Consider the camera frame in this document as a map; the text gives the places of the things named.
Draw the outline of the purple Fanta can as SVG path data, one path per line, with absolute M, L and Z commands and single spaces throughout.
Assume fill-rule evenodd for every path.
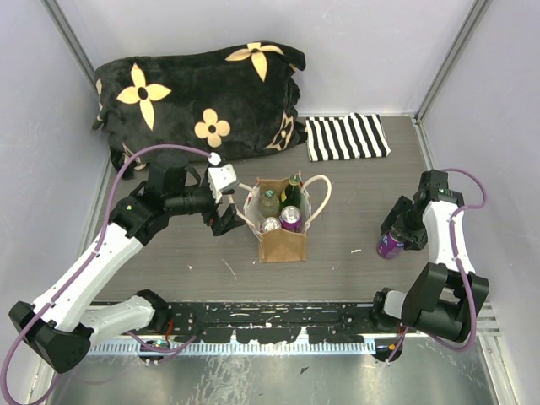
M 279 217 L 284 230 L 298 233 L 302 226 L 301 212 L 296 206 L 286 206 Z
M 380 257 L 392 259 L 396 257 L 404 248 L 405 240 L 394 229 L 387 231 L 381 236 L 376 251 Z

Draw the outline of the red Coke can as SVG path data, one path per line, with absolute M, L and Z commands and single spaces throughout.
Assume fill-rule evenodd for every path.
M 262 234 L 266 234 L 274 230 L 280 230 L 281 228 L 282 225 L 280 219 L 275 217 L 265 218 L 260 224 L 260 231 Z

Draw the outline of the clear glass Chang bottle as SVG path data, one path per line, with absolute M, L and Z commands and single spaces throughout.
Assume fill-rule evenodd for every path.
M 280 213 L 280 202 L 273 189 L 264 190 L 259 197 L 258 212 L 263 218 L 277 218 Z

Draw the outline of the burlap watermelon canvas bag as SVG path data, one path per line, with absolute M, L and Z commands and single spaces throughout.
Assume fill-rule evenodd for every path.
M 307 187 L 316 181 L 326 183 L 321 204 L 313 209 Z M 258 240 L 262 263 L 300 262 L 307 259 L 307 232 L 311 223 L 326 207 L 332 184 L 324 175 L 302 181 L 298 174 L 282 180 L 259 178 L 255 186 L 240 183 L 247 191 L 239 212 Z

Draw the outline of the green Perrier glass bottle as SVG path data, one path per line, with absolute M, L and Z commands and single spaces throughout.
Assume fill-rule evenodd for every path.
M 301 179 L 299 174 L 295 174 L 289 178 L 288 185 L 282 190 L 280 194 L 280 208 L 285 208 L 288 206 L 300 208 L 301 200 Z

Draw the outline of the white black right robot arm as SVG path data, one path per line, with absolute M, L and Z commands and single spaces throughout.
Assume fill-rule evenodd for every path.
M 401 196 L 381 224 L 376 251 L 391 259 L 427 249 L 427 264 L 408 292 L 376 292 L 370 322 L 379 332 L 403 326 L 456 351 L 473 345 L 489 281 L 476 274 L 467 254 L 463 217 L 485 202 L 466 204 L 449 185 L 450 170 L 427 170 L 413 197 Z

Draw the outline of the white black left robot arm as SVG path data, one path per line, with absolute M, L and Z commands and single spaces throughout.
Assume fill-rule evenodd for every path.
M 9 318 L 25 342 L 58 374 L 78 365 L 89 350 L 110 338 L 138 329 L 165 331 L 168 303 L 149 289 L 102 310 L 89 306 L 112 276 L 137 255 L 170 218 L 199 214 L 216 236 L 243 224 L 235 206 L 223 214 L 221 199 L 239 181 L 232 165 L 211 154 L 202 175 L 184 155 L 163 152 L 148 177 L 119 200 L 95 241 L 67 272 L 31 303 L 17 302 Z

